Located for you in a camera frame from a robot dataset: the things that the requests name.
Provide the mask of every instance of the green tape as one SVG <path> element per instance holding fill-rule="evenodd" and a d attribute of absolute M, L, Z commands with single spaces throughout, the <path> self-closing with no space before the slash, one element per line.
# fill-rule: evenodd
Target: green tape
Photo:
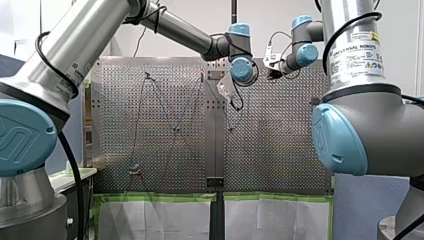
<path fill-rule="evenodd" d="M 133 193 L 124 194 L 96 194 L 96 199 L 102 202 L 165 202 L 165 203 L 190 203 L 212 202 L 216 194 L 159 194 L 159 193 Z"/>
<path fill-rule="evenodd" d="M 297 195 L 284 193 L 224 193 L 225 201 L 257 201 L 257 200 L 278 200 L 291 202 L 328 203 L 330 200 L 325 195 Z"/>

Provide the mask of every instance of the pegboard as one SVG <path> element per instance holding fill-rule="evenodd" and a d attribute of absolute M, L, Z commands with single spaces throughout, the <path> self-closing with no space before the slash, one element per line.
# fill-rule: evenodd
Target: pegboard
<path fill-rule="evenodd" d="M 329 88 L 321 62 L 277 81 L 259 66 L 258 81 L 240 91 L 244 109 L 227 115 L 225 190 L 330 193 L 331 174 L 315 155 L 310 127 L 314 102 Z"/>
<path fill-rule="evenodd" d="M 103 162 L 95 191 L 206 192 L 216 176 L 224 191 L 328 194 L 331 174 L 310 132 L 311 101 L 328 89 L 320 63 L 274 83 L 255 61 L 260 78 L 241 89 L 236 112 L 208 80 L 216 65 L 102 58 L 92 78 L 93 156 Z"/>
<path fill-rule="evenodd" d="M 204 67 L 185 58 L 99 61 L 97 192 L 205 191 Z"/>

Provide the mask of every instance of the white wall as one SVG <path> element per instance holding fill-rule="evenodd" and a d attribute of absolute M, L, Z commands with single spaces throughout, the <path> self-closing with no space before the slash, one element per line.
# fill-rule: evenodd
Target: white wall
<path fill-rule="evenodd" d="M 207 33 L 225 32 L 230 25 L 231 0 L 163 0 L 169 11 L 177 14 Z M 385 59 L 386 77 L 402 88 L 404 93 L 415 94 L 418 51 L 420 0 L 382 0 L 379 11 L 384 16 L 379 22 Z M 263 57 L 271 34 L 277 30 L 290 32 L 291 21 L 309 14 L 320 19 L 313 0 L 239 0 L 239 21 L 247 22 L 252 31 L 252 49 L 255 57 Z M 123 26 L 112 41 L 112 55 L 132 56 L 143 27 Z M 275 50 L 288 44 L 283 36 L 274 39 Z M 318 44 L 322 52 L 323 45 Z M 139 57 L 198 56 L 150 30 L 141 41 Z"/>

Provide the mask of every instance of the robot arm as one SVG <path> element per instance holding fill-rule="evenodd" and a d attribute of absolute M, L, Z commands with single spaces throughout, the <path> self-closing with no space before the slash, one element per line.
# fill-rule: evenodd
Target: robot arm
<path fill-rule="evenodd" d="M 299 16 L 292 23 L 292 53 L 272 52 L 272 39 L 269 41 L 264 64 L 269 69 L 268 79 L 278 79 L 303 67 L 307 67 L 318 59 L 318 49 L 314 42 L 324 41 L 322 22 L 314 22 L 310 16 Z"/>
<path fill-rule="evenodd" d="M 331 87 L 312 116 L 320 161 L 336 173 L 422 175 L 424 110 L 404 104 L 400 89 L 385 78 L 376 26 L 381 16 L 373 1 L 323 0 L 322 14 L 323 23 L 296 18 L 292 53 L 278 61 L 281 54 L 272 54 L 270 45 L 265 59 L 269 78 L 278 78 L 314 62 L 318 51 L 312 43 L 325 39 Z"/>
<path fill-rule="evenodd" d="M 0 79 L 0 158 L 6 159 L 0 162 L 0 177 L 44 164 L 70 117 L 68 102 L 123 22 L 143 24 L 206 61 L 228 57 L 234 81 L 253 81 L 247 24 L 234 24 L 214 37 L 147 0 L 78 1 L 42 42 L 45 59 L 34 54 L 13 78 Z M 18 135 L 24 136 L 21 141 Z"/>

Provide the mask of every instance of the black cable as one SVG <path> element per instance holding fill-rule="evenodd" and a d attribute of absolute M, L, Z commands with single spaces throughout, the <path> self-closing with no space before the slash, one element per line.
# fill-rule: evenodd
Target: black cable
<path fill-rule="evenodd" d="M 140 36 L 140 38 L 138 39 L 138 42 L 137 42 L 137 48 L 136 48 L 136 49 L 135 49 L 135 51 L 134 51 L 134 55 L 133 55 L 133 57 L 136 57 L 136 56 L 137 56 L 138 49 L 140 48 L 140 42 L 141 42 L 141 39 L 143 39 L 144 34 L 146 33 L 146 30 L 147 30 L 147 27 L 144 27 L 143 32 L 141 33 L 141 36 Z"/>
<path fill-rule="evenodd" d="M 412 97 L 412 96 L 408 96 L 408 95 L 404 95 L 404 94 L 402 94 L 402 98 L 403 99 L 406 99 L 406 100 L 410 100 L 410 101 L 415 102 L 415 103 L 419 103 L 419 104 L 424 105 L 424 100 L 421 99 L 421 98 Z"/>
<path fill-rule="evenodd" d="M 315 6 L 317 6 L 318 11 L 321 12 L 321 4 L 319 4 L 319 0 L 315 0 Z"/>
<path fill-rule="evenodd" d="M 418 217 L 413 223 L 411 223 L 408 227 L 406 227 L 404 230 L 402 230 L 398 235 L 396 235 L 393 240 L 401 240 L 406 235 L 414 231 L 418 226 L 424 223 L 424 214 Z"/>
<path fill-rule="evenodd" d="M 41 46 L 42 46 L 42 40 L 44 37 L 48 36 L 50 34 L 50 32 L 43 32 L 41 33 L 37 39 L 35 40 L 35 50 L 37 51 L 38 55 L 40 56 L 41 60 L 43 60 L 43 62 L 51 69 L 53 70 L 53 72 L 55 72 L 57 75 L 59 75 L 59 77 L 61 77 L 64 81 L 66 81 L 69 86 L 72 89 L 72 93 L 74 94 L 72 96 L 72 99 L 74 99 L 76 96 L 78 96 L 78 87 L 77 85 L 68 77 L 66 76 L 66 74 L 64 74 L 63 72 L 61 72 L 59 69 L 57 69 L 56 67 L 54 67 L 50 61 L 46 58 L 46 56 L 44 55 Z"/>
<path fill-rule="evenodd" d="M 77 205 L 78 205 L 78 233 L 77 239 L 84 240 L 84 192 L 82 186 L 81 175 L 78 169 L 78 163 L 75 159 L 75 156 L 72 152 L 71 146 L 69 146 L 69 142 L 63 134 L 63 131 L 59 133 L 59 140 L 62 144 L 63 150 L 65 150 L 66 157 L 69 160 L 69 163 L 72 168 L 72 173 L 74 174 L 75 179 L 75 187 L 77 189 Z"/>
<path fill-rule="evenodd" d="M 283 32 L 283 31 L 276 31 L 276 32 L 275 32 L 275 33 L 273 33 L 273 34 L 271 35 L 271 37 L 269 38 L 268 45 L 271 45 L 271 44 L 272 44 L 272 40 L 274 39 L 275 35 L 277 35 L 277 34 L 282 34 L 282 35 L 284 35 L 284 36 L 286 36 L 286 37 L 288 37 L 288 38 L 292 39 L 292 37 L 290 36 L 290 34 L 288 34 L 288 33 L 286 33 L 286 32 Z"/>
<path fill-rule="evenodd" d="M 234 108 L 234 110 L 236 110 L 236 112 L 240 112 L 244 108 L 244 101 L 243 101 L 243 98 L 241 97 L 240 92 L 239 92 L 239 90 L 238 90 L 238 88 L 236 86 L 236 81 L 233 81 L 233 85 L 234 85 L 234 88 L 236 89 L 236 93 L 237 93 L 238 97 L 240 98 L 241 105 L 240 105 L 240 107 L 237 107 L 234 104 L 234 101 L 233 100 L 230 101 L 230 105 L 231 105 L 231 107 Z"/>
<path fill-rule="evenodd" d="M 380 5 L 381 0 L 378 0 L 377 3 L 374 6 L 374 10 L 377 10 L 378 6 Z M 315 6 L 317 6 L 317 9 L 319 12 L 321 11 L 321 4 L 319 4 L 319 0 L 315 0 Z"/>
<path fill-rule="evenodd" d="M 365 18 L 370 18 L 370 17 L 375 17 L 376 21 L 380 20 L 381 17 L 383 17 L 383 14 L 379 13 L 379 12 L 370 12 L 370 13 L 365 13 L 359 17 L 356 18 L 352 18 L 349 21 L 347 21 L 345 24 L 343 24 L 343 26 L 341 28 L 339 28 L 334 34 L 333 36 L 331 36 L 331 38 L 328 40 L 327 45 L 325 45 L 325 49 L 323 52 L 323 56 L 322 56 L 322 66 L 324 68 L 324 73 L 325 75 L 327 75 L 327 58 L 328 58 L 328 54 L 330 53 L 331 47 L 333 46 L 333 44 L 336 42 L 337 38 L 344 32 L 346 31 L 346 29 L 348 27 L 350 27 L 352 24 L 363 20 Z"/>
<path fill-rule="evenodd" d="M 133 141 L 132 150 L 131 150 L 131 156 L 130 156 L 130 167 L 133 166 L 135 146 L 137 144 L 138 125 L 140 123 L 141 106 L 142 106 L 141 103 L 143 102 L 143 92 L 144 92 L 144 86 L 145 86 L 146 80 L 147 80 L 147 78 L 144 78 L 143 83 L 142 83 L 142 86 L 141 86 L 140 100 L 138 102 L 137 120 L 136 120 L 136 123 L 135 123 L 135 131 L 134 131 L 134 141 Z"/>
<path fill-rule="evenodd" d="M 378 6 L 380 5 L 381 0 L 378 0 L 377 3 L 375 4 L 374 10 L 377 10 Z"/>

